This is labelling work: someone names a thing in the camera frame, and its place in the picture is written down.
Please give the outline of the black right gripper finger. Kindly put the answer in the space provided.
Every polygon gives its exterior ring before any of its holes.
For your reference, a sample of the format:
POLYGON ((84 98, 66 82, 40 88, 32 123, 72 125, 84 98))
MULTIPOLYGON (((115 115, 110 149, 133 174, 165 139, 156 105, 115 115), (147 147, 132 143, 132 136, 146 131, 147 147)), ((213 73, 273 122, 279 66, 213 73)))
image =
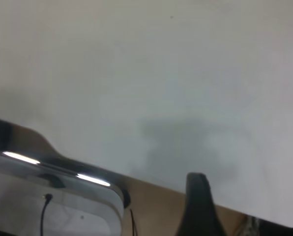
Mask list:
POLYGON ((185 208, 177 236, 224 236, 209 182, 204 174, 189 173, 186 181, 185 208))

